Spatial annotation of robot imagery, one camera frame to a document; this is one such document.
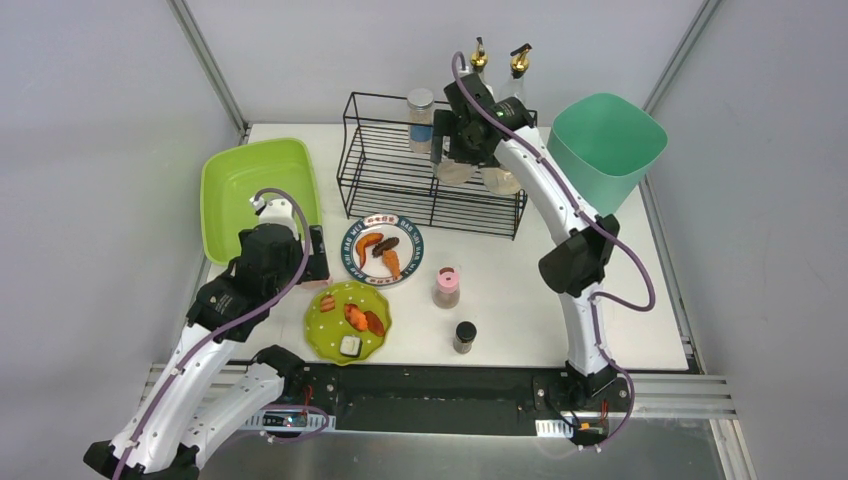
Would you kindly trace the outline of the black lid spice jar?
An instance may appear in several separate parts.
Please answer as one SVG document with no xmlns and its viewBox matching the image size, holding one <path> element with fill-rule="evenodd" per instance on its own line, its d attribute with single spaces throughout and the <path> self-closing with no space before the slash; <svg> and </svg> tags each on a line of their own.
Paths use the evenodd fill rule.
<svg viewBox="0 0 848 480">
<path fill-rule="evenodd" d="M 467 354 L 471 351 L 473 342 L 477 335 L 476 326 L 470 321 L 462 321 L 457 324 L 453 340 L 453 348 L 458 354 Z"/>
</svg>

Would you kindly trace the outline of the white plate with blue rim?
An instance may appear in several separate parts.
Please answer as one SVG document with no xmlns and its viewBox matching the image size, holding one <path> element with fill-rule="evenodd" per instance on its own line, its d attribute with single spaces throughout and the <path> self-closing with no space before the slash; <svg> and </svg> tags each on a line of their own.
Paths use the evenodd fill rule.
<svg viewBox="0 0 848 480">
<path fill-rule="evenodd" d="M 400 261 L 400 277 L 391 276 L 382 257 L 372 256 L 374 246 L 366 250 L 367 262 L 363 269 L 359 268 L 355 244 L 363 235 L 376 232 L 384 235 L 383 240 L 387 237 L 400 239 L 393 248 Z M 424 240 L 420 230 L 411 220 L 396 214 L 377 213 L 363 217 L 348 228 L 341 241 L 340 257 L 347 273 L 354 280 L 375 287 L 388 287 L 405 281 L 420 267 L 423 256 Z"/>
</svg>

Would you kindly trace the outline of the glass jar with metal ring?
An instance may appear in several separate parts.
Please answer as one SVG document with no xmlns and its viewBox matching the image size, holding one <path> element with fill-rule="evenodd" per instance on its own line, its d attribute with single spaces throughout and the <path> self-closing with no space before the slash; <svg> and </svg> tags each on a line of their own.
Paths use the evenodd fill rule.
<svg viewBox="0 0 848 480">
<path fill-rule="evenodd" d="M 479 172 L 486 189 L 497 195 L 514 195 L 522 186 L 513 172 L 500 167 L 480 168 Z"/>
</svg>

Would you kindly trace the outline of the pink lid spice jar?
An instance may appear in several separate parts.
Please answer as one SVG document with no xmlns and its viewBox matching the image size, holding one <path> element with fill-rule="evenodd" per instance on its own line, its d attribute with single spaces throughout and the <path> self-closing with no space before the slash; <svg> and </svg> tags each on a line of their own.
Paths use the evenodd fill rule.
<svg viewBox="0 0 848 480">
<path fill-rule="evenodd" d="M 442 267 L 436 276 L 432 291 L 434 304 L 442 309 L 454 308 L 460 299 L 460 276 L 454 267 Z"/>
</svg>

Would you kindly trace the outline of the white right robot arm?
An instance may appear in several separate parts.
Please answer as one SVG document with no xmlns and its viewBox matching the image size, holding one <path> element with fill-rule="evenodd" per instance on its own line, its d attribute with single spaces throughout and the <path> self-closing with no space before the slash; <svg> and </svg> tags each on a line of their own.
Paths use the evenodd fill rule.
<svg viewBox="0 0 848 480">
<path fill-rule="evenodd" d="M 617 376 L 601 353 L 600 316 L 590 297 L 605 277 L 619 222 L 612 215 L 599 216 L 573 195 L 520 100 L 495 101 L 476 74 L 459 77 L 443 92 L 450 107 L 434 113 L 434 142 L 447 139 L 447 155 L 459 163 L 498 166 L 513 174 L 550 233 L 554 247 L 538 269 L 563 310 L 567 377 L 579 394 L 594 397 Z"/>
</svg>

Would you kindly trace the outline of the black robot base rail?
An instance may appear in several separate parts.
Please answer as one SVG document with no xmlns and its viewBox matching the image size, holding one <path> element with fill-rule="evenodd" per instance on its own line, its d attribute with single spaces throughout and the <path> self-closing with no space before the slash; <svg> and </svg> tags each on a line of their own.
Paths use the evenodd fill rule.
<svg viewBox="0 0 848 480">
<path fill-rule="evenodd" d="M 530 437 L 584 423 L 606 432 L 632 394 L 622 377 L 591 393 L 566 367 L 308 363 L 281 399 L 322 409 L 343 432 Z"/>
</svg>

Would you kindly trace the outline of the oil bottle with gold cap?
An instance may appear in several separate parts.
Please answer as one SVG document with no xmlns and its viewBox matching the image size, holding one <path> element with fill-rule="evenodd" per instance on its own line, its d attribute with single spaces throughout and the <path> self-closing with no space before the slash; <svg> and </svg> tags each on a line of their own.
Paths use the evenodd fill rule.
<svg viewBox="0 0 848 480">
<path fill-rule="evenodd" d="M 472 52 L 471 58 L 469 60 L 469 65 L 471 67 L 472 72 L 479 76 L 483 84 L 489 86 L 485 77 L 485 69 L 487 64 L 488 54 L 484 45 L 484 41 L 481 36 L 478 36 L 476 38 L 475 49 Z"/>
</svg>

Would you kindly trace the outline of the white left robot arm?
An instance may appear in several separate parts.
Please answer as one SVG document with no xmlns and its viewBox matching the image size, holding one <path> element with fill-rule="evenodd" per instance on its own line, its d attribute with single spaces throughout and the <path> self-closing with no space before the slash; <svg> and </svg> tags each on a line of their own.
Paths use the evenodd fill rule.
<svg viewBox="0 0 848 480">
<path fill-rule="evenodd" d="M 83 461 L 108 479 L 195 479 L 225 439 L 290 391 L 305 362 L 272 344 L 208 407 L 201 402 L 218 373 L 283 294 L 329 275 L 323 232 L 301 238 L 294 227 L 262 223 L 239 233 L 241 251 L 201 286 L 173 355 L 124 429 L 92 443 Z"/>
</svg>

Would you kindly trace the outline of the oil bottle with black spout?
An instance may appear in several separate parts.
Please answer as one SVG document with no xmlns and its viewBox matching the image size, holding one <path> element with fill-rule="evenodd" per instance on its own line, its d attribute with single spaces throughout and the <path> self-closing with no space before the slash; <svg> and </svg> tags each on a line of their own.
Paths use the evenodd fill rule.
<svg viewBox="0 0 848 480">
<path fill-rule="evenodd" d="M 501 100 L 515 98 L 523 103 L 527 101 L 525 75 L 530 66 L 528 54 L 531 50 L 532 45 L 525 43 L 510 53 L 510 76 L 501 88 Z"/>
</svg>

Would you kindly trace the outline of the silver lid pellet jar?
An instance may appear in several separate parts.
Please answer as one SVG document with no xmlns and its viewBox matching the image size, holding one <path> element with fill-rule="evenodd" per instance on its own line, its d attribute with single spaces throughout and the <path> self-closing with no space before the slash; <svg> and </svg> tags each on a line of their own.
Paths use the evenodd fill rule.
<svg viewBox="0 0 848 480">
<path fill-rule="evenodd" d="M 426 88 L 417 88 L 408 93 L 406 101 L 410 150 L 413 153 L 429 153 L 432 145 L 434 94 Z"/>
</svg>

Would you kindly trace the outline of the glass jar with beige powder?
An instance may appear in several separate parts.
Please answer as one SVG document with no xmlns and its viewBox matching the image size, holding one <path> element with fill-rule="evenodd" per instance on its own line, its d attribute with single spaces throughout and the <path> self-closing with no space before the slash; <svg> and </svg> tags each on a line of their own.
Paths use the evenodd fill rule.
<svg viewBox="0 0 848 480">
<path fill-rule="evenodd" d="M 433 165 L 436 179 L 448 186 L 458 186 L 468 182 L 476 171 L 477 167 L 474 165 L 457 162 L 447 157 L 443 157 Z"/>
</svg>

